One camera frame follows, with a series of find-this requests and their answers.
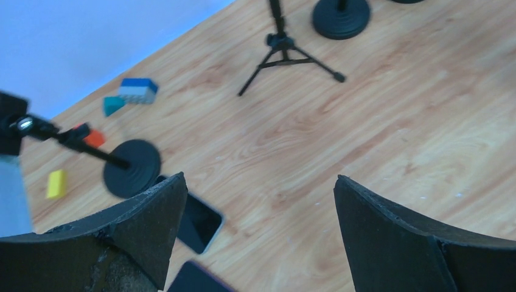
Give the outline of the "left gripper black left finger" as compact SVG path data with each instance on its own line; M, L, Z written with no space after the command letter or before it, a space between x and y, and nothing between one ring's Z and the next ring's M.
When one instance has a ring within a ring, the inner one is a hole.
M177 173L43 234L3 237L1 290L163 290L187 193Z

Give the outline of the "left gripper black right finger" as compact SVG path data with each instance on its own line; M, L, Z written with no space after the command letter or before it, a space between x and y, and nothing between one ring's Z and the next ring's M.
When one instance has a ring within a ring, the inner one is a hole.
M334 187L356 291L514 291L515 242L466 231L377 195Z

